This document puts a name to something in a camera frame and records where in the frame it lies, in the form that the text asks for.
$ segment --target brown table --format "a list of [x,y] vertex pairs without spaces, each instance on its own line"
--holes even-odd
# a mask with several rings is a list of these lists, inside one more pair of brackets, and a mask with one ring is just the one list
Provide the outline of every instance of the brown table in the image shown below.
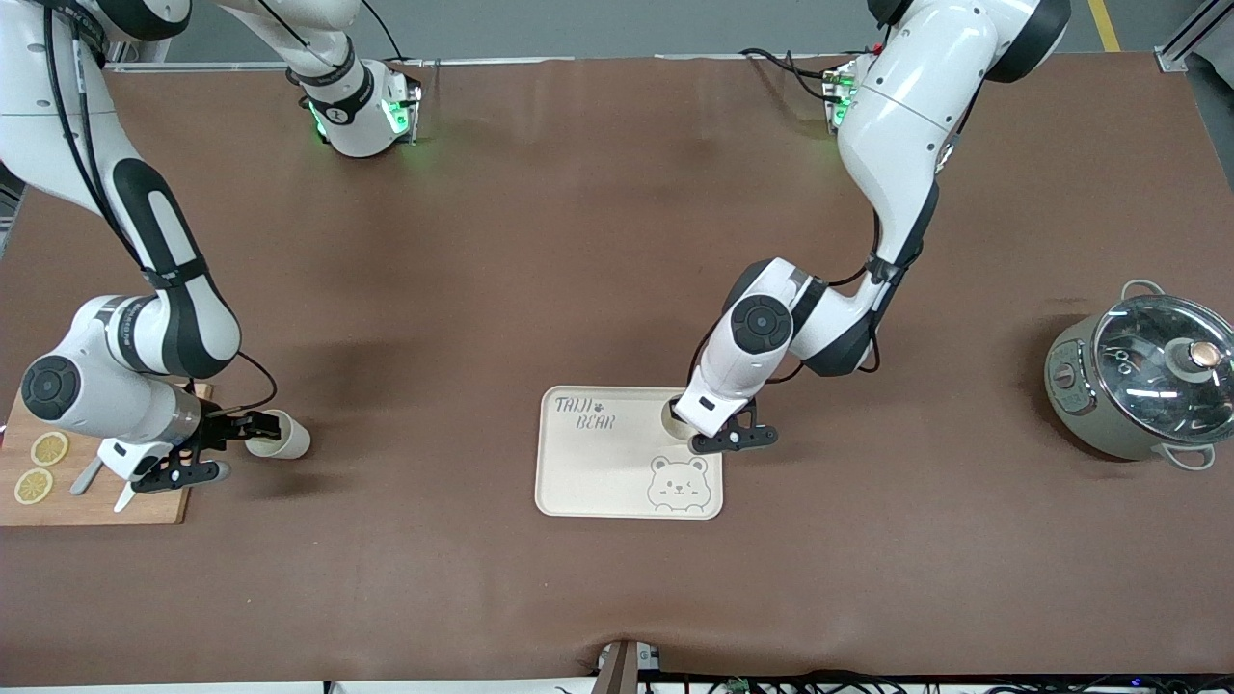
[[[616,637],[682,671],[1234,669],[1234,449],[1104,461],[1039,375],[1128,278],[1234,315],[1234,196],[1182,75],[1060,56],[986,89],[882,370],[769,389],[782,441],[729,459],[710,522],[540,515],[538,401],[682,384],[752,261],[863,262],[817,102],[737,61],[421,75],[423,141],[371,161],[280,74],[110,79],[315,447],[231,454],[183,526],[0,533],[4,684],[566,675]],[[117,291],[144,289],[101,222],[30,200],[0,401]]]

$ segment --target pot handle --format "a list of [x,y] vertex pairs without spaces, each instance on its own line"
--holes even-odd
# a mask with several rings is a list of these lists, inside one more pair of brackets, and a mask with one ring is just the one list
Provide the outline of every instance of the pot handle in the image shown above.
[[[1217,459],[1217,452],[1213,449],[1212,446],[1203,446],[1201,448],[1181,448],[1178,446],[1171,446],[1169,443],[1157,443],[1156,446],[1153,447],[1153,449],[1160,453],[1162,458],[1170,461],[1170,464],[1172,464],[1174,467],[1185,469],[1187,472],[1203,472],[1213,467],[1213,461]],[[1198,466],[1188,466],[1187,463],[1180,461],[1177,456],[1175,456],[1175,453],[1185,451],[1203,453],[1204,462]]]
[[1127,290],[1130,289],[1130,288],[1133,288],[1133,286],[1143,286],[1144,289],[1148,289],[1153,294],[1165,294],[1165,289],[1161,289],[1161,285],[1157,284],[1157,283],[1155,283],[1155,282],[1151,282],[1151,280],[1148,280],[1148,279],[1133,279],[1133,280],[1130,280],[1130,282],[1128,282],[1127,284],[1123,285],[1123,291],[1119,295],[1119,300],[1125,300],[1127,299]]

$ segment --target knife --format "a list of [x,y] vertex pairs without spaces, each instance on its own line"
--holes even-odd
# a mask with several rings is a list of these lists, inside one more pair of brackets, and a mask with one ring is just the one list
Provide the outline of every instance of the knife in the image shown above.
[[69,488],[69,494],[74,496],[80,496],[85,494],[86,489],[90,489],[90,483],[94,478],[99,475],[99,469],[102,468],[102,458],[95,456],[94,461],[81,470],[77,480],[73,482],[73,487]]
[[126,480],[125,488],[120,490],[120,499],[116,499],[116,508],[112,509],[112,512],[118,514],[120,511],[123,511],[125,506],[127,506],[128,503],[132,501],[133,496],[136,495],[137,493],[133,491],[132,483]]

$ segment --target beige tray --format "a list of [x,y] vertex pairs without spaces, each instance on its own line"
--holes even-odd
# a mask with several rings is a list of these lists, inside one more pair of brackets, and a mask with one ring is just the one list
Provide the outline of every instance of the beige tray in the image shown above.
[[536,505],[550,516],[708,520],[723,456],[696,456],[660,422],[681,389],[558,385],[540,400]]

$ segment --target yellow floor line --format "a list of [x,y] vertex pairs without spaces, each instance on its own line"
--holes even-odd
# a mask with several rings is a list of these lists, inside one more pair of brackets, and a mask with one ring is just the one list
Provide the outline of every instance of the yellow floor line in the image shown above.
[[1088,9],[1092,10],[1092,20],[1097,22],[1097,35],[1101,36],[1101,47],[1107,53],[1118,53],[1118,36],[1114,35],[1114,23],[1109,21],[1109,10],[1106,9],[1106,0],[1088,0]]

